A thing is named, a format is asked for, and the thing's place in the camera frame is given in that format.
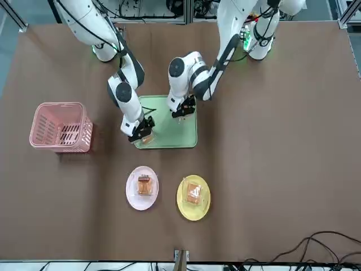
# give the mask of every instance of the brown tabletop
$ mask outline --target brown tabletop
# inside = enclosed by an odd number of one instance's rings
[[[349,39],[336,22],[280,23],[269,56],[230,64],[210,102],[198,106],[192,149],[138,150],[120,132],[107,91],[116,61],[101,63],[65,25],[21,34],[1,99],[0,258],[268,261],[318,230],[361,238],[361,83]],[[211,65],[213,23],[126,26],[146,71],[139,95],[167,94],[168,65],[198,50]],[[29,132],[42,102],[82,102],[95,124],[90,154],[33,149]],[[158,174],[145,212],[125,196],[139,165]],[[175,205],[183,177],[212,193],[209,213],[187,221]],[[360,250],[320,240],[342,255]],[[301,250],[280,258],[298,261]],[[318,244],[306,259],[330,261]]]

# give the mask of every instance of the plastic basket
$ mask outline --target plastic basket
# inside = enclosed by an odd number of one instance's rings
[[[29,141],[54,152],[87,152],[93,124],[81,103],[42,103],[35,112]]]

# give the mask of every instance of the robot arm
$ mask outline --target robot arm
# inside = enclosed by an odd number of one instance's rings
[[[208,100],[212,97],[219,79],[227,68],[229,63],[227,60],[232,58],[239,44],[242,26],[257,1],[222,0],[219,3],[217,25],[220,47],[210,70],[198,52],[192,52],[184,58],[175,58],[171,61],[168,70],[170,91],[167,104],[173,111],[173,117],[183,115],[183,103],[189,101],[189,82],[192,84],[197,99]]]
[[[189,96],[188,92],[189,82],[197,99],[212,98],[217,83],[229,64],[228,60],[232,58],[239,44],[243,24],[257,2],[258,0],[221,0],[217,11],[219,53],[210,70],[207,69],[198,52],[171,61],[168,70],[170,91],[167,104],[173,111],[173,117],[184,116],[195,110],[194,97]],[[273,40],[274,30],[279,21],[278,7],[280,6],[282,11],[294,15],[301,10],[305,0],[264,0],[264,2],[261,8],[262,17],[256,24],[257,27],[254,27],[262,35],[252,35],[254,46],[251,44],[252,52],[249,52],[251,57],[258,56],[254,57],[255,59],[261,59],[260,55],[264,55],[264,58],[271,47],[272,42],[270,41]],[[263,48],[265,47],[265,42],[262,43],[263,40],[268,41],[266,45],[269,47],[266,51]],[[185,111],[184,107],[191,107],[193,112]]]
[[[122,35],[104,18],[91,0],[56,0],[68,26],[79,41],[93,46],[99,60],[108,62],[120,54],[120,69],[108,79],[108,92],[124,114],[121,130],[134,142],[151,134],[154,122],[144,117],[135,90],[144,81],[144,70]]]

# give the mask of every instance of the white plate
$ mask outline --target white plate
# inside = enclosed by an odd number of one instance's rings
[[[138,177],[140,175],[148,175],[152,179],[152,195],[138,195]],[[157,174],[150,167],[144,165],[137,167],[129,175],[126,181],[125,194],[129,204],[137,210],[143,211],[148,209],[156,201],[158,196],[159,183]]]

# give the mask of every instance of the food item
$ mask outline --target food item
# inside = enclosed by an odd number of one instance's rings
[[[141,175],[138,177],[138,194],[152,194],[152,179],[148,175]]]
[[[200,197],[201,186],[194,183],[189,183],[187,186],[187,201],[194,204],[199,204]]]

